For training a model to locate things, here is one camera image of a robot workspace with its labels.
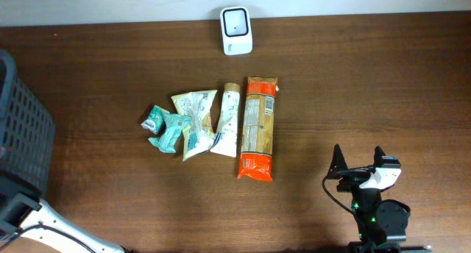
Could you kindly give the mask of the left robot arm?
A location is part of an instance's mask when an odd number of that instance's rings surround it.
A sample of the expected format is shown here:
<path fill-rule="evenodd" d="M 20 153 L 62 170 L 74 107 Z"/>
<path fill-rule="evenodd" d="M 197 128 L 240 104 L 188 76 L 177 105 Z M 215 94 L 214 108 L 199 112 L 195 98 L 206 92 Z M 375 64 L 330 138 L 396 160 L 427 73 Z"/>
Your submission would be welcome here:
<path fill-rule="evenodd" d="M 103 240 L 73 224 L 41 198 L 24 179 L 1 172 L 1 250 L 20 238 L 35 240 L 59 252 L 126 253 L 123 246 Z"/>

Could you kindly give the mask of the white cosmetic tube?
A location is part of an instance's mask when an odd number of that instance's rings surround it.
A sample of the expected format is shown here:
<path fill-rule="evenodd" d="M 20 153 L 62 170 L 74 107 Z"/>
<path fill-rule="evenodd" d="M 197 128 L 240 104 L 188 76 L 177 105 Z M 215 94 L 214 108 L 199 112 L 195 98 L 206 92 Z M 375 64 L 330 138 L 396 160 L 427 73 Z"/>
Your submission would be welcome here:
<path fill-rule="evenodd" d="M 210 152 L 236 157 L 240 91 L 241 87 L 236 83 L 229 82 L 224 85 L 216 139 Z"/>

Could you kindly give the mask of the orange spaghetti pasta pack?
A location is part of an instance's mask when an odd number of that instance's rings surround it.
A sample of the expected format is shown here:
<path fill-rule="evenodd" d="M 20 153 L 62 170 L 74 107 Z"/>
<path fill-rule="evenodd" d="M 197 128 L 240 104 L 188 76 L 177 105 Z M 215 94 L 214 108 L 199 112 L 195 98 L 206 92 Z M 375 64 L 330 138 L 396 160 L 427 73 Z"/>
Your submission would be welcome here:
<path fill-rule="evenodd" d="M 238 178 L 272 181 L 277 82 L 257 76 L 247 80 Z"/>

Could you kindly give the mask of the cream snack bag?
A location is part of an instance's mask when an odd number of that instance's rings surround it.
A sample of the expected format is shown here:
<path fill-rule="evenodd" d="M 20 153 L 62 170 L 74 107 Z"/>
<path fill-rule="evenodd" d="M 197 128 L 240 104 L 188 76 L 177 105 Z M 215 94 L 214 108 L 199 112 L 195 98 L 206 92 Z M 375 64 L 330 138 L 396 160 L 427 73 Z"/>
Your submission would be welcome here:
<path fill-rule="evenodd" d="M 190 124 L 183 129 L 183 162 L 208 152 L 214 144 L 216 134 L 210 109 L 216 94 L 217 90 L 201 90 L 171 97 L 177 113 L 191 118 Z"/>

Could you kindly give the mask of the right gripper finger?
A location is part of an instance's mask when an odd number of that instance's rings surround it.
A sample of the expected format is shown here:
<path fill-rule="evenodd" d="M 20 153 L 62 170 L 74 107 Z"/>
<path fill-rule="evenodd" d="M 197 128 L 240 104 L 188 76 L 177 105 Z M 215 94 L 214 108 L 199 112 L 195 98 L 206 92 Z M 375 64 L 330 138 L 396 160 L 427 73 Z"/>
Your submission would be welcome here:
<path fill-rule="evenodd" d="M 385 156 L 385 153 L 383 152 L 382 148 L 380 146 L 375 147 L 375 153 L 374 153 L 374 167 L 382 167 L 383 164 L 385 163 L 385 159 L 383 158 Z"/>
<path fill-rule="evenodd" d="M 342 154 L 339 144 L 336 144 L 333 148 L 333 158 L 330 163 L 330 167 L 327 172 L 328 178 L 340 178 L 341 173 L 347 170 L 347 164 Z"/>

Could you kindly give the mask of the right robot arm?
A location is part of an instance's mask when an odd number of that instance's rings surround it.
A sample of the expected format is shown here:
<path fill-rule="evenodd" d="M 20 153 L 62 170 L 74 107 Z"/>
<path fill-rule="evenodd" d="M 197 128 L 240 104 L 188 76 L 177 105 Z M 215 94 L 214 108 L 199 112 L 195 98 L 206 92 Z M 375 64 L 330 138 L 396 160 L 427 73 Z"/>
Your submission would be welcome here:
<path fill-rule="evenodd" d="M 350 242 L 348 252 L 400 252 L 406 241 L 406 228 L 411 209 L 394 199 L 381 198 L 382 192 L 394 186 L 401 174 L 401 164 L 394 156 L 375 147 L 374 163 L 348 168 L 338 144 L 324 180 L 335 179 L 339 193 L 351 193 L 352 202 L 346 207 L 330 192 L 326 194 L 350 213 L 358 227 L 359 242 Z"/>

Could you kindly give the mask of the small teal tissue pack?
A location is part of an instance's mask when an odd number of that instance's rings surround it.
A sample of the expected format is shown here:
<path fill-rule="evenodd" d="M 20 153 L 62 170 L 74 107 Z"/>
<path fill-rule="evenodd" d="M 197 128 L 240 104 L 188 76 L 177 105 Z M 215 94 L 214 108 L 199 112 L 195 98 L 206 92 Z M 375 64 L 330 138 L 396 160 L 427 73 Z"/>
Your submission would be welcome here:
<path fill-rule="evenodd" d="M 169 113 L 169 111 L 155 105 L 146 120 L 141 123 L 141 127 L 156 135 L 164 125 L 164 113 Z"/>

